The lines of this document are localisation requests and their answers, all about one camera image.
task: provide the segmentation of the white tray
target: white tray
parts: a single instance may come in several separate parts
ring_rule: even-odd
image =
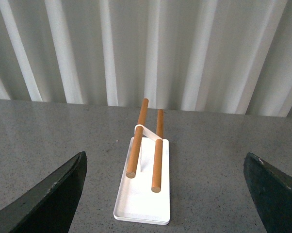
[[[159,193],[151,191],[155,142],[149,138],[142,138],[135,178],[126,177],[132,142],[133,137],[122,173],[114,217],[121,221],[166,225],[170,221],[169,141],[163,140],[162,184]]]

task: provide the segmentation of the gray countertop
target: gray countertop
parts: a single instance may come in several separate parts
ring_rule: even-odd
[[[70,233],[266,232],[247,189],[252,152],[292,176],[292,118],[165,111],[171,220],[123,222],[113,209],[138,108],[0,100],[0,209],[79,151],[88,172]],[[156,129],[149,109],[146,126]]]

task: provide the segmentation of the wooden dowel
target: wooden dowel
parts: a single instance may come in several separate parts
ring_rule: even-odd
[[[147,116],[147,108],[148,108],[148,99],[144,99],[137,124],[145,125],[146,116]],[[136,127],[136,130],[135,130],[131,153],[130,153],[130,157],[128,161],[127,172],[126,172],[126,176],[128,178],[134,178],[136,175],[136,168],[137,168],[138,156],[140,154],[143,130],[144,129],[142,126]]]
[[[157,132],[156,134],[163,139],[163,110],[158,110],[157,117]],[[152,173],[151,191],[159,193],[161,191],[161,176],[162,176],[162,148],[163,141],[156,140],[154,168]]]

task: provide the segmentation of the speckled granite surface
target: speckled granite surface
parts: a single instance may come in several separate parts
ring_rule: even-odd
[[[243,176],[253,152],[292,176],[292,118],[165,111],[171,220],[115,220],[138,108],[0,100],[0,209],[79,151],[88,172],[70,233],[266,232]],[[146,126],[156,129],[156,110]]]

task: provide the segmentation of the corrugated white wall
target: corrugated white wall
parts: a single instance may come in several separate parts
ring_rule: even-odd
[[[292,0],[0,0],[0,99],[292,116]]]

